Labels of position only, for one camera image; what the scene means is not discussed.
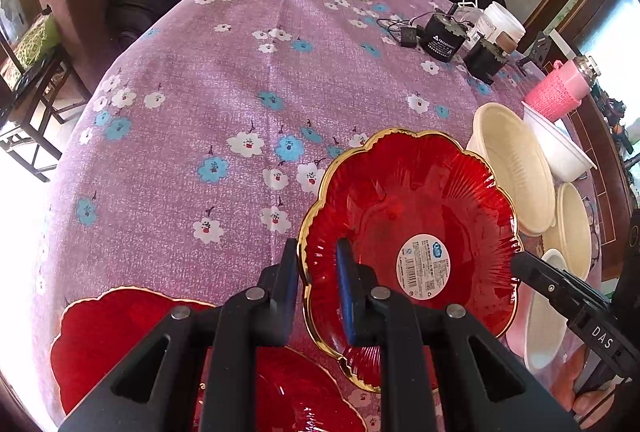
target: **red glass plate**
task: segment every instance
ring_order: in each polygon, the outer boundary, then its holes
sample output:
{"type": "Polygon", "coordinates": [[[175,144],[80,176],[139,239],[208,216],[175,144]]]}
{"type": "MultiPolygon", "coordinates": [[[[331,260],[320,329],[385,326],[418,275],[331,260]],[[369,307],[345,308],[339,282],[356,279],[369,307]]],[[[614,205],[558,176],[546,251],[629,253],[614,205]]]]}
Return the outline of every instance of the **red glass plate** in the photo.
{"type": "MultiPolygon", "coordinates": [[[[177,303],[196,311],[211,307],[132,287],[71,304],[51,347],[51,367],[65,413],[177,303]]],[[[258,348],[256,371],[257,432],[366,432],[362,418],[342,399],[335,380],[306,356],[289,348],[258,348]]],[[[204,387],[201,383],[194,431],[204,387]]]]}
{"type": "Polygon", "coordinates": [[[380,284],[414,303],[462,304],[495,335],[513,320],[510,258],[522,244],[511,201],[488,164],[444,133],[386,129],[340,155],[300,229],[310,335],[352,382],[377,391],[378,348],[353,348],[342,330],[335,271],[340,237],[350,240],[357,262],[374,268],[380,284]]]}

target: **white bowl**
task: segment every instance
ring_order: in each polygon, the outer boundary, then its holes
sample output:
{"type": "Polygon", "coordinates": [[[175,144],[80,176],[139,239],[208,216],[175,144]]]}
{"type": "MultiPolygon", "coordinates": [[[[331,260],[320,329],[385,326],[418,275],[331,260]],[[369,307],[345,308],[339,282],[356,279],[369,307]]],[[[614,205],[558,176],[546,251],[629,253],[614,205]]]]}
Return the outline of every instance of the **white bowl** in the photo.
{"type": "Polygon", "coordinates": [[[551,174],[565,183],[571,183],[590,168],[597,168],[570,138],[525,102],[524,123],[536,135],[545,154],[551,174]]]}
{"type": "Polygon", "coordinates": [[[551,226],[554,180],[536,137],[516,113],[495,103],[480,107],[466,148],[491,165],[495,183],[513,201],[521,231],[536,237],[551,226]]]}
{"type": "MultiPolygon", "coordinates": [[[[542,261],[558,269],[567,269],[558,250],[548,250],[542,261]]],[[[565,333],[566,318],[553,309],[545,297],[521,282],[516,316],[507,330],[511,351],[524,358],[527,368],[535,372],[556,357],[565,333]]]]}
{"type": "Polygon", "coordinates": [[[571,183],[558,187],[556,222],[542,234],[545,250],[560,250],[566,269],[583,281],[591,266],[591,228],[580,193],[571,183]]]}

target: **pink thermos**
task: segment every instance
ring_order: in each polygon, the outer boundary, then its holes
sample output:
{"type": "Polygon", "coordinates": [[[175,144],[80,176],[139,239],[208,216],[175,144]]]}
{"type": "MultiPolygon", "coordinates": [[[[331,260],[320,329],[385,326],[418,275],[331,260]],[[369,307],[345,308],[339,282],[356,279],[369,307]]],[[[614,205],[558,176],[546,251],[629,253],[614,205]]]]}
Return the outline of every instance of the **pink thermos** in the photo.
{"type": "Polygon", "coordinates": [[[599,75],[600,69],[590,55],[579,55],[564,65],[556,60],[554,70],[524,101],[550,122],[556,122],[580,105],[599,75]]]}

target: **silver screw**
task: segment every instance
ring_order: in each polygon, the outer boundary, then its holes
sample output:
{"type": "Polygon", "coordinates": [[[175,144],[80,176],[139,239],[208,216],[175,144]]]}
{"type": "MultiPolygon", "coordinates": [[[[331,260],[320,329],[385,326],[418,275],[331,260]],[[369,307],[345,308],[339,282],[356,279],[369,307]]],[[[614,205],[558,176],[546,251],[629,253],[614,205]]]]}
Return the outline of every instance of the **silver screw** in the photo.
{"type": "Polygon", "coordinates": [[[264,290],[259,286],[254,286],[244,292],[244,296],[249,300],[260,300],[264,297],[264,290]]]}
{"type": "Polygon", "coordinates": [[[371,296],[376,300],[386,300],[391,297],[391,290],[388,287],[376,286],[371,290],[371,296]]]}
{"type": "Polygon", "coordinates": [[[191,310],[187,306],[176,306],[171,310],[171,318],[176,320],[184,320],[191,314],[191,310]]]}
{"type": "Polygon", "coordinates": [[[447,306],[447,315],[451,318],[462,318],[466,315],[466,309],[460,304],[449,304],[447,306]]]}

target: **red object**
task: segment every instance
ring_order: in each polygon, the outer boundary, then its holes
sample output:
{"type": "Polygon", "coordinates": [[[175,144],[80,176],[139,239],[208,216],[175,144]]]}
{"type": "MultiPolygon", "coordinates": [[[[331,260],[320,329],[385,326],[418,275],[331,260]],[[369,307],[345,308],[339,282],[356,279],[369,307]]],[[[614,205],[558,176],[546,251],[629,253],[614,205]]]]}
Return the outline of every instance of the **red object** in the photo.
{"type": "MultiPolygon", "coordinates": [[[[380,284],[409,294],[398,279],[399,254],[417,235],[436,237],[450,257],[448,281],[433,298],[412,301],[434,309],[462,304],[495,335],[506,331],[515,313],[510,259],[522,248],[513,231],[513,208],[490,169],[448,136],[395,132],[373,136],[366,147],[370,150],[347,154],[327,172],[324,204],[321,199],[319,209],[311,208],[307,218],[317,215],[301,244],[310,286],[305,317],[312,335],[344,357],[340,364],[347,374],[377,387],[378,348],[353,348],[342,330],[338,238],[350,240],[355,260],[372,266],[380,284]]],[[[435,388],[429,356],[428,366],[435,388]]]]}
{"type": "Polygon", "coordinates": [[[544,77],[525,97],[534,108],[551,123],[577,109],[582,98],[589,93],[589,85],[572,60],[562,64],[554,62],[554,70],[544,77]]]}
{"type": "MultiPolygon", "coordinates": [[[[137,288],[116,289],[98,299],[71,304],[51,348],[51,367],[64,411],[71,412],[176,304],[196,311],[210,308],[137,288]]],[[[335,380],[302,354],[289,348],[258,348],[256,370],[258,432],[366,432],[335,380]]],[[[194,430],[203,396],[201,390],[194,430]]]]}

